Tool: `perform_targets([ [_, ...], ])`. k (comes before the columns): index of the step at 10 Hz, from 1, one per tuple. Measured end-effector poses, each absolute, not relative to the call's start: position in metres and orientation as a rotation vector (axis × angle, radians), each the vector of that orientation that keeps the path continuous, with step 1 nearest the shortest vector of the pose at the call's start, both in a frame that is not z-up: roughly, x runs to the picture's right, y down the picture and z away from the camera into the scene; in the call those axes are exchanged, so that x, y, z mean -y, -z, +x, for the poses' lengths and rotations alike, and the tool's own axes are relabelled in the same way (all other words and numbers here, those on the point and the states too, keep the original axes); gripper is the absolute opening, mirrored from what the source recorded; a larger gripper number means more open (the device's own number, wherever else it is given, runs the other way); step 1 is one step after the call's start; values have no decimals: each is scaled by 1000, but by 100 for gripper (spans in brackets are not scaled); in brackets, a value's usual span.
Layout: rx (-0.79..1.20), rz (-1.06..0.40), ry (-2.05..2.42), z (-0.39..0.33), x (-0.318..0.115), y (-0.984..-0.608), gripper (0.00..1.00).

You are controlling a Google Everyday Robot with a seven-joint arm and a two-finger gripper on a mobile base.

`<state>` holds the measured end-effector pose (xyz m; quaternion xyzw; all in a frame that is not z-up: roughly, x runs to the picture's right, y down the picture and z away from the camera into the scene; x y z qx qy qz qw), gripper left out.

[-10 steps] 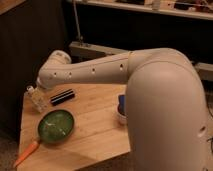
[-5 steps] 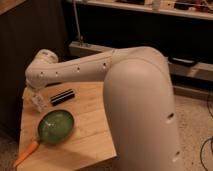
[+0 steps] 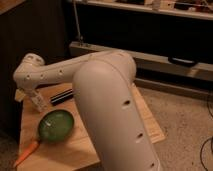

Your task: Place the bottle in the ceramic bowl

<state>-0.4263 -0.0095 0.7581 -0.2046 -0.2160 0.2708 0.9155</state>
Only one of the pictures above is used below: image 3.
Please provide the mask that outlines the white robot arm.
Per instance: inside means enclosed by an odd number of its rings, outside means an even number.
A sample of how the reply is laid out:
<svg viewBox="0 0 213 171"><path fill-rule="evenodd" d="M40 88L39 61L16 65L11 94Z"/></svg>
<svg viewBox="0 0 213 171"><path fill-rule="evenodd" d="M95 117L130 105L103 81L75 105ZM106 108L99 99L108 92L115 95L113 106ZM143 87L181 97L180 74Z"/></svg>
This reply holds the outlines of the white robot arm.
<svg viewBox="0 0 213 171"><path fill-rule="evenodd" d="M38 110L36 88L70 83L83 124L105 171L163 171L133 97L133 57L123 50L89 53L46 65L28 53L13 74Z"/></svg>

